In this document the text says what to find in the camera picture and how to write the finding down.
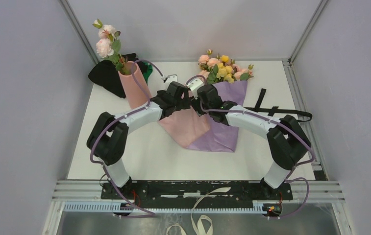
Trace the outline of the black ribbon gold lettering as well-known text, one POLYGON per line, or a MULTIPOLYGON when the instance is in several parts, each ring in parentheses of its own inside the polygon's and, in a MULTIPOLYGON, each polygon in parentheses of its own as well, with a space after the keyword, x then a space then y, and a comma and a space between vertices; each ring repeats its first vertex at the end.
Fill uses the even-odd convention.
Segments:
POLYGON ((262 88, 258 96, 257 102, 254 107, 247 107, 247 109, 258 112, 258 113, 268 113, 268 116, 273 117, 275 114, 291 114, 301 116, 302 119, 297 119, 297 122, 309 122, 312 120, 313 115, 306 111, 294 110, 294 109, 280 109, 278 106, 273 106, 272 108, 262 108, 262 102, 265 97, 267 90, 262 88))

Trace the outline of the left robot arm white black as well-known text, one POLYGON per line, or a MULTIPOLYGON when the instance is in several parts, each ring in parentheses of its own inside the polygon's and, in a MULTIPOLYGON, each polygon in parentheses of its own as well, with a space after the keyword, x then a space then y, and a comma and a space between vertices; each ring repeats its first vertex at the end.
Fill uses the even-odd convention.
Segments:
POLYGON ((115 196, 123 200, 131 195, 131 185, 127 183, 131 177, 122 161, 128 135, 149 123, 190 107, 189 89, 179 82, 171 82, 149 102, 129 112, 100 114, 86 145, 91 150, 91 162, 102 165, 112 180, 115 196))

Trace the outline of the purple wrapping paper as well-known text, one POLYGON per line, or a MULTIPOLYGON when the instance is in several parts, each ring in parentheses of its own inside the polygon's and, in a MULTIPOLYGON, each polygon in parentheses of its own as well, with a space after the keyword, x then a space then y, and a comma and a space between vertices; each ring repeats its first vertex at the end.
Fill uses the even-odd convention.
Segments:
POLYGON ((235 152, 239 128, 214 122, 194 109, 174 112, 158 124, 185 149, 206 152, 235 152))

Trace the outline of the pink and yellow flower bouquet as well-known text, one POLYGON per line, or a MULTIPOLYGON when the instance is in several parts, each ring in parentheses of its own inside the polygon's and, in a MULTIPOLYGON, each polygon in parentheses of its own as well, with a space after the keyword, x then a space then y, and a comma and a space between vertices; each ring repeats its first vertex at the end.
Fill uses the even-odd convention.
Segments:
POLYGON ((200 68, 199 75, 205 78, 207 84, 228 82, 230 84, 237 81, 247 81, 254 77, 253 64, 247 68, 240 67, 235 60, 228 55, 214 55, 211 49, 198 58, 200 68))

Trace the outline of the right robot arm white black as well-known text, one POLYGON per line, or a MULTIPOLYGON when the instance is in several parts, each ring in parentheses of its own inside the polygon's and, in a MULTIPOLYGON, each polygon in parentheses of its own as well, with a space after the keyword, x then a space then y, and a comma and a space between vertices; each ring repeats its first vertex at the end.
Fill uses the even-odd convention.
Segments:
POLYGON ((265 116, 233 101, 223 101, 214 85, 200 85, 191 90, 193 106, 198 114, 208 115, 214 122, 242 128, 267 140, 273 163, 262 178, 261 195, 273 200, 280 186, 310 152, 311 143, 299 122, 291 115, 284 118, 265 116))

